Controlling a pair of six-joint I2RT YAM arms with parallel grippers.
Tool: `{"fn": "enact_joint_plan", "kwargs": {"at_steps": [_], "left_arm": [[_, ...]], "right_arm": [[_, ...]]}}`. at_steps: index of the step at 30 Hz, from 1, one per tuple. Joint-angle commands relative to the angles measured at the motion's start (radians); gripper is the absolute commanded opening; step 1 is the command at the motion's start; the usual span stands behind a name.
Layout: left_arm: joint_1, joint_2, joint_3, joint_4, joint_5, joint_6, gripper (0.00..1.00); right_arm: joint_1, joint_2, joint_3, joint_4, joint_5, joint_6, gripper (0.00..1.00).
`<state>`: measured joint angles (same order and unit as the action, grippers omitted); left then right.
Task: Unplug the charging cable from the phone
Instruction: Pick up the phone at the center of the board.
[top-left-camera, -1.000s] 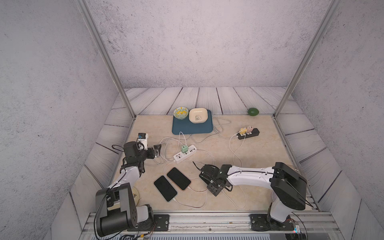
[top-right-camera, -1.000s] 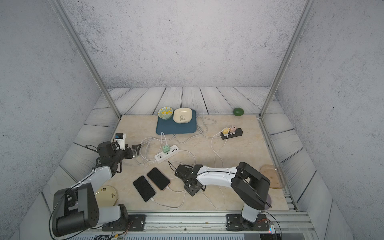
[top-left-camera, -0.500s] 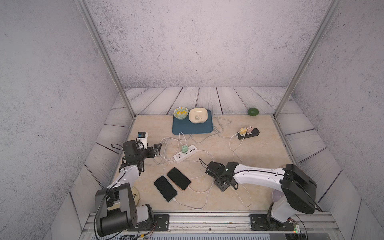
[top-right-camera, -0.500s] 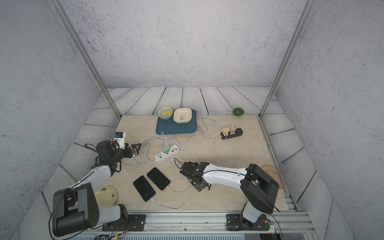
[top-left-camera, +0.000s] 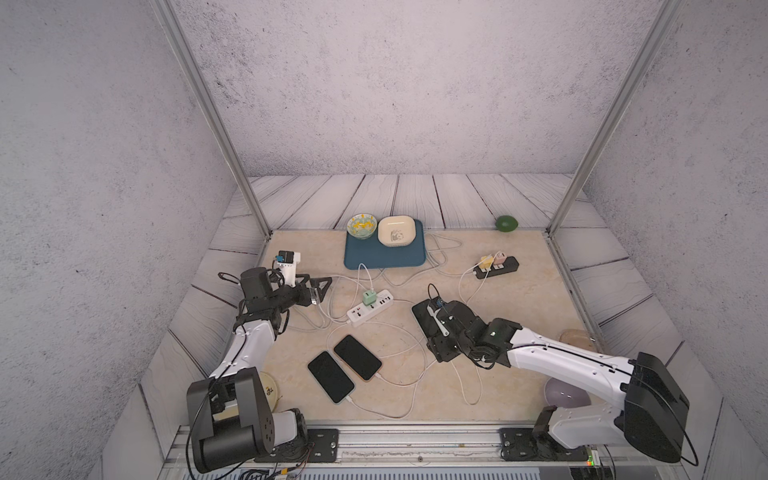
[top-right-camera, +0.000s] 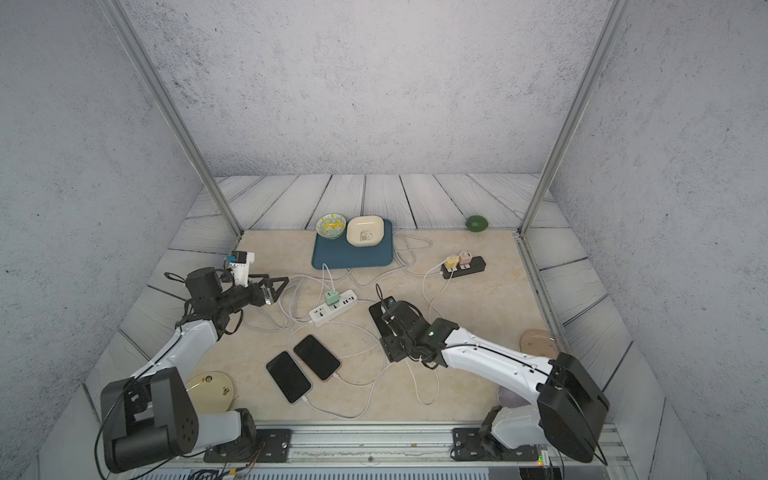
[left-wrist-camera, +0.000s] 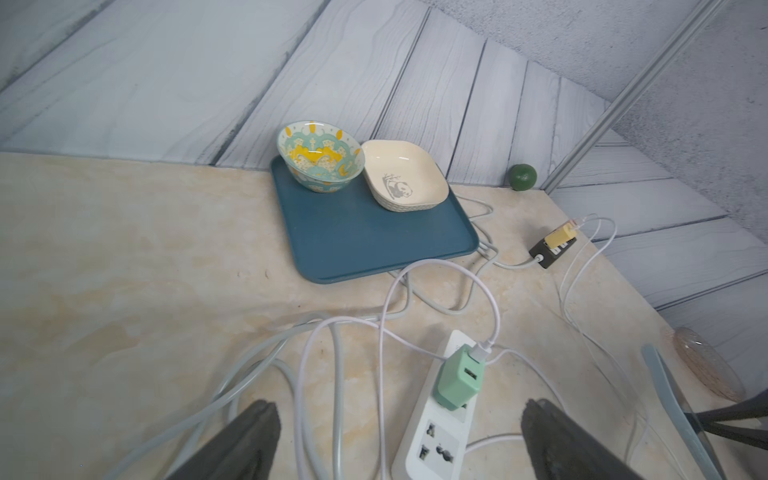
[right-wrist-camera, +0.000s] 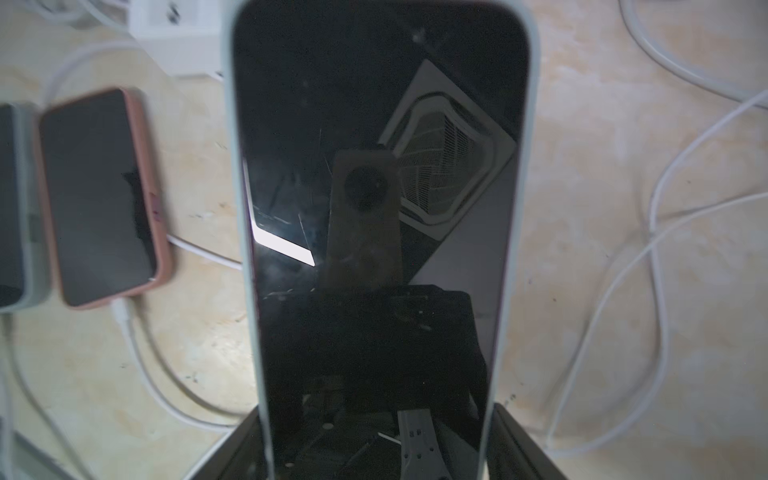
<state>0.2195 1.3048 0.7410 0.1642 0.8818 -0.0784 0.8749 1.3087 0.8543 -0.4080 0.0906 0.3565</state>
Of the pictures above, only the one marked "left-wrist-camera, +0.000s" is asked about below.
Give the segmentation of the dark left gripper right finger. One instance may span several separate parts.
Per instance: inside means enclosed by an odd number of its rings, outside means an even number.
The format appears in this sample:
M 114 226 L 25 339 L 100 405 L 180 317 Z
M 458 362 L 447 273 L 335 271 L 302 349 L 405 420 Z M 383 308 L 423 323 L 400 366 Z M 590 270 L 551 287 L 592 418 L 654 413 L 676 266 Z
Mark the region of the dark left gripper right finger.
M 547 399 L 527 401 L 521 429 L 537 479 L 641 479 Z

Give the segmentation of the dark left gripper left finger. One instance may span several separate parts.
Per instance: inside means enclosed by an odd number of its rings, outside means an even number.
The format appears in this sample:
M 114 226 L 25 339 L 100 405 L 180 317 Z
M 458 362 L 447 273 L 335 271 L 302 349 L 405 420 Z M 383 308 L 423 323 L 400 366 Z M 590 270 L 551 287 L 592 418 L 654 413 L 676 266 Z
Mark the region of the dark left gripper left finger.
M 280 433 L 277 405 L 257 400 L 169 479 L 267 479 Z

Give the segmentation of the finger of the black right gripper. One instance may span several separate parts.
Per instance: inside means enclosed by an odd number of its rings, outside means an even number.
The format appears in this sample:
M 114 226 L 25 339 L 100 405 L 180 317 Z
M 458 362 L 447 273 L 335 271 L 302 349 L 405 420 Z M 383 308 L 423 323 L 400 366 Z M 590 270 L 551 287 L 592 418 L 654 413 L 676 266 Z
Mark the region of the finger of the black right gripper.
M 767 417 L 767 391 L 734 405 L 696 413 L 703 430 L 758 449 L 767 449 L 767 431 L 725 425 L 727 421 L 750 420 Z

